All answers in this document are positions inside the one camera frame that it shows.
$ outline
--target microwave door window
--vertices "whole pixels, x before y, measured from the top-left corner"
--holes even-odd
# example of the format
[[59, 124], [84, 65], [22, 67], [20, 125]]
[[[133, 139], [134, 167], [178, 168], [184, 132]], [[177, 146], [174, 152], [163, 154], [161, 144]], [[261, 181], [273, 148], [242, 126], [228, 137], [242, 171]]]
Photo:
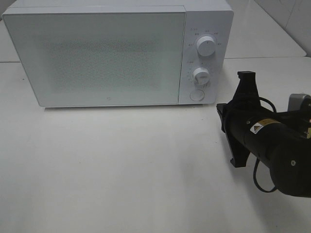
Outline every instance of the microwave door window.
[[7, 16], [41, 106], [177, 104], [185, 13]]

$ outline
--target microwave knob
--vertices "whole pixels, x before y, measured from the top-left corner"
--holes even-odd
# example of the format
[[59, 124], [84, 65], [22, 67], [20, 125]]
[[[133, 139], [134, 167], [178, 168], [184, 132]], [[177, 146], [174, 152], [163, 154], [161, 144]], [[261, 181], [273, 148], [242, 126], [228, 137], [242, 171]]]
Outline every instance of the microwave knob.
[[205, 85], [210, 79], [209, 72], [206, 68], [199, 67], [192, 73], [192, 79], [196, 85]]
[[216, 41], [213, 37], [206, 35], [198, 40], [196, 47], [201, 56], [208, 57], [215, 52]]

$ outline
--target table surface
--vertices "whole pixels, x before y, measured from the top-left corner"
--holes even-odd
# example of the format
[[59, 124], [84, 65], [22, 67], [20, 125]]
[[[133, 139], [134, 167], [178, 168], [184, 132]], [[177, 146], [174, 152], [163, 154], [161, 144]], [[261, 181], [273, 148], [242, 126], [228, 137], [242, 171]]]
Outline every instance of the table surface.
[[[226, 58], [305, 56], [300, 46], [254, 0], [228, 0], [235, 12]], [[0, 21], [0, 62], [16, 62], [3, 21]]]
[[[237, 71], [287, 108], [310, 93], [311, 58], [226, 59], [217, 102]], [[0, 232], [308, 233], [311, 202], [234, 168], [215, 104], [44, 109], [20, 63], [0, 64]], [[264, 188], [273, 185], [263, 165]]]

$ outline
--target microwave oven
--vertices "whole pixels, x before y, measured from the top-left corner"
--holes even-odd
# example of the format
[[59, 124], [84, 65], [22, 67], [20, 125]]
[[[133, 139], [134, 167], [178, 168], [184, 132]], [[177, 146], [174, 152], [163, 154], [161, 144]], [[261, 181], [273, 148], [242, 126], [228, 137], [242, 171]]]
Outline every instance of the microwave oven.
[[213, 103], [225, 0], [17, 0], [2, 15], [43, 107]]

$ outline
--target white wall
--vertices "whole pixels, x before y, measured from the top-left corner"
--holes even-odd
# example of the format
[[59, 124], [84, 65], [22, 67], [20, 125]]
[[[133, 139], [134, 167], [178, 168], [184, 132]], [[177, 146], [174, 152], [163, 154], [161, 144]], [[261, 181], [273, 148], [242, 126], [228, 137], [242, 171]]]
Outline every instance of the white wall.
[[2, 13], [10, 6], [15, 0], [0, 0], [0, 20]]
[[311, 57], [311, 0], [255, 0]]

